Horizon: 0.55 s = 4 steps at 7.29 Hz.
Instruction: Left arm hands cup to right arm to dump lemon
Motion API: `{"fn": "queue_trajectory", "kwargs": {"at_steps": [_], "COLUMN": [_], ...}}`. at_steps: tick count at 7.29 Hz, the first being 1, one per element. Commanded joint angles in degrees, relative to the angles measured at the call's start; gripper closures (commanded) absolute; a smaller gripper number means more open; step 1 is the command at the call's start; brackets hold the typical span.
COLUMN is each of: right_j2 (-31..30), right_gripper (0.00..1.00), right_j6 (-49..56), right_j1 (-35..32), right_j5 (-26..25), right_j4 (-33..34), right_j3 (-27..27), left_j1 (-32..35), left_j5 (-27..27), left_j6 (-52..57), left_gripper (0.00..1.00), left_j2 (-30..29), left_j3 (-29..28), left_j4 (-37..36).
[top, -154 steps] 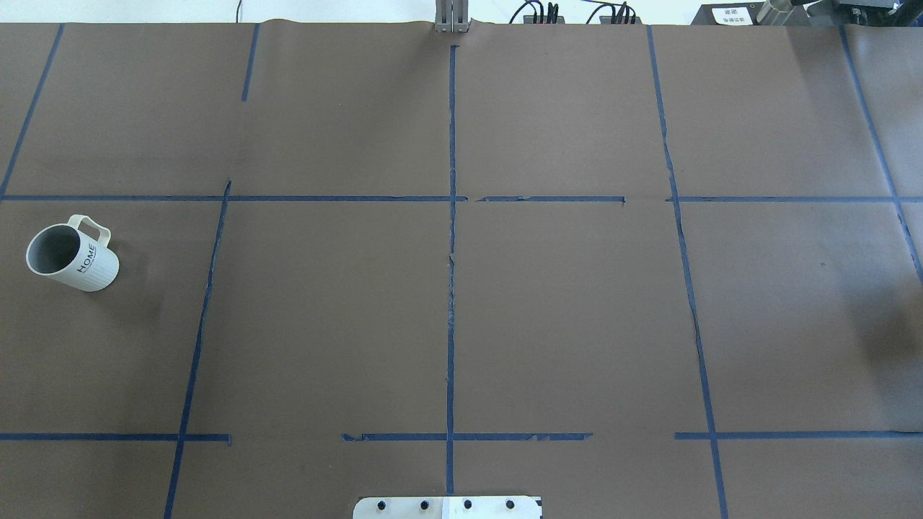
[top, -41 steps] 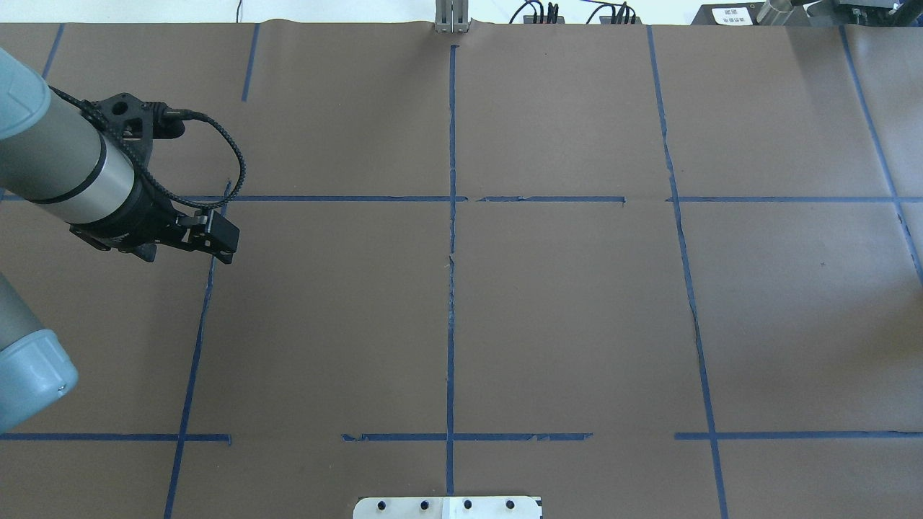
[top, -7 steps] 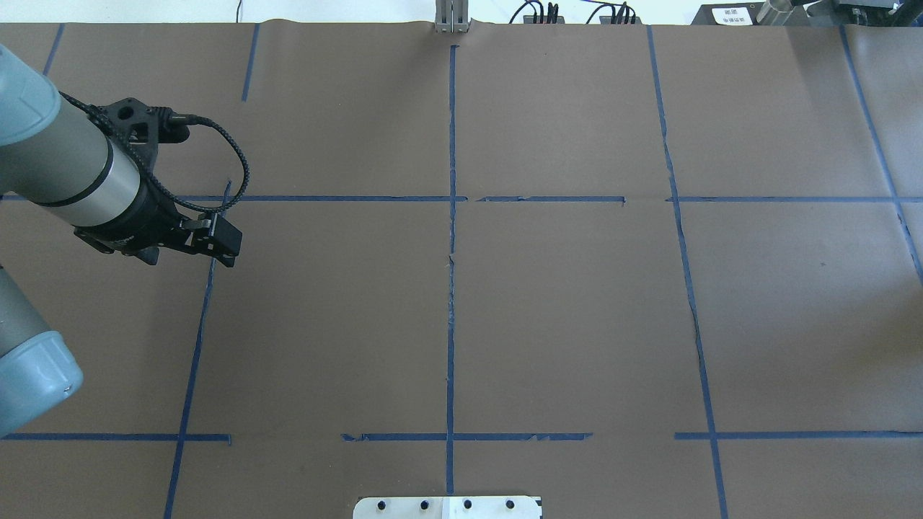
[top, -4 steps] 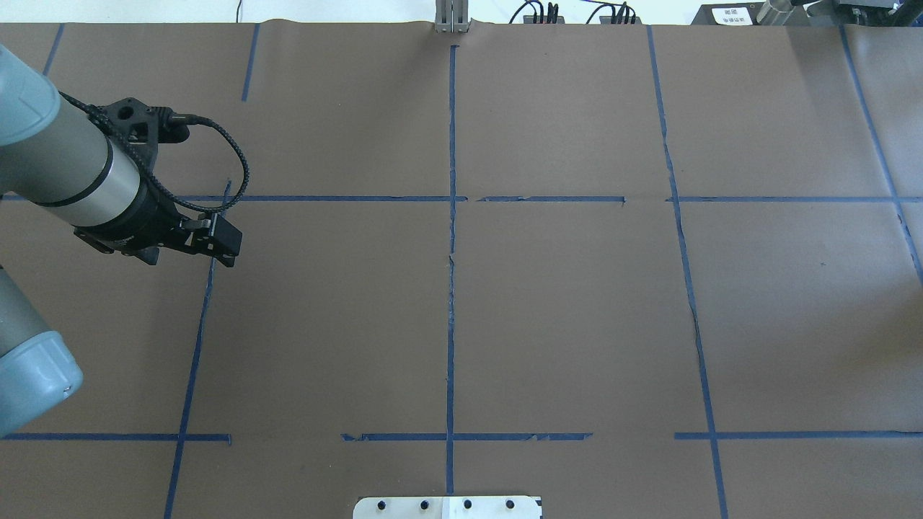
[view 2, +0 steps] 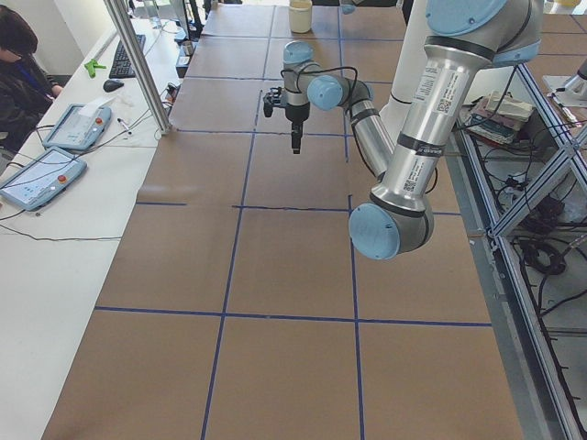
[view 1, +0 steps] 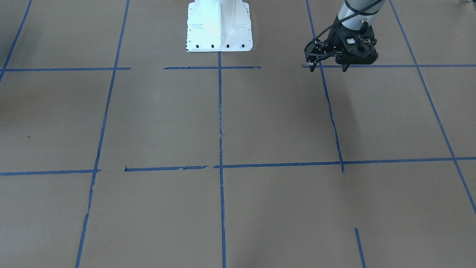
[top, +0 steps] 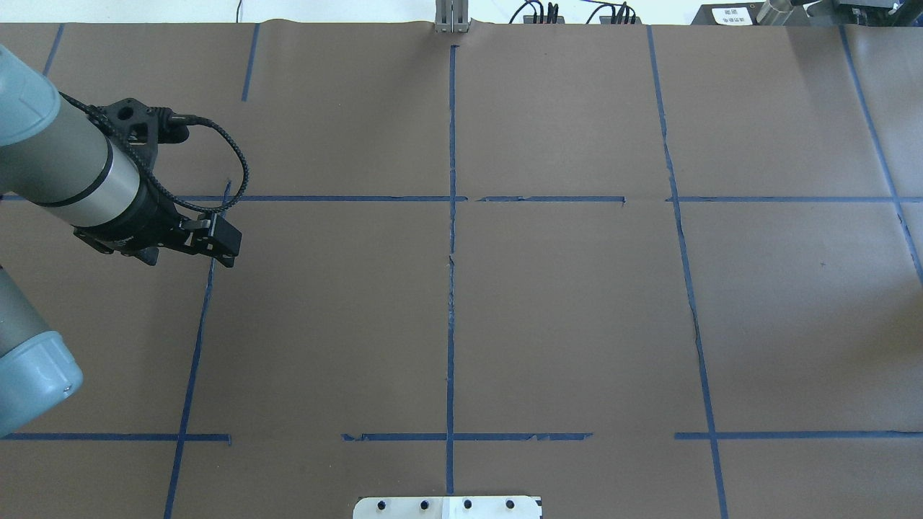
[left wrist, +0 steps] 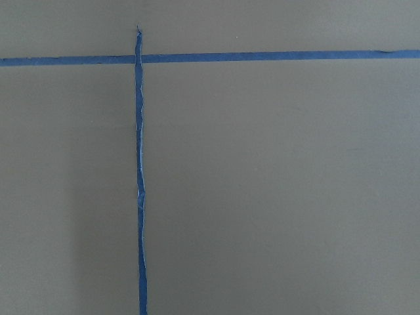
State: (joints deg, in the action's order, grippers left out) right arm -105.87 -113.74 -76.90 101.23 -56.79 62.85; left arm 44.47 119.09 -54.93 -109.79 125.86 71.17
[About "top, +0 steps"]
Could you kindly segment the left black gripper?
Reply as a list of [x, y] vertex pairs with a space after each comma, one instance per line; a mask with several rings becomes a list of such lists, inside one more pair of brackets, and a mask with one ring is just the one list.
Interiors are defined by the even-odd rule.
[[220, 213], [193, 220], [181, 216], [174, 201], [145, 179], [118, 217], [99, 226], [75, 227], [73, 235], [99, 253], [135, 257], [149, 266], [157, 263], [160, 249], [171, 249], [211, 257], [225, 268], [233, 268], [243, 237]]

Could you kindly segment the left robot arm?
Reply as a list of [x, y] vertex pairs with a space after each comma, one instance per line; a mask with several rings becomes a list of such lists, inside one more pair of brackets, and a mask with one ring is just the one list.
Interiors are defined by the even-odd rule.
[[[59, 91], [9, 49], [1, 59], [1, 184], [72, 227], [105, 255], [154, 266], [159, 250], [205, 255], [231, 268], [242, 234], [225, 218], [249, 184], [237, 142], [204, 116], [177, 114], [126, 98], [86, 105]], [[179, 144], [189, 128], [216, 131], [240, 161], [237, 193], [205, 207], [172, 194], [155, 177], [159, 146]], [[1, 289], [1, 430], [15, 433], [63, 403], [84, 376], [62, 335], [24, 296], [9, 273]]]

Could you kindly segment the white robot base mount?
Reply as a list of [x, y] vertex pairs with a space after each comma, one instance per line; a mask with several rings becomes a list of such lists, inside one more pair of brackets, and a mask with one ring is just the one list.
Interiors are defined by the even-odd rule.
[[538, 497], [526, 495], [369, 497], [353, 518], [543, 518]]

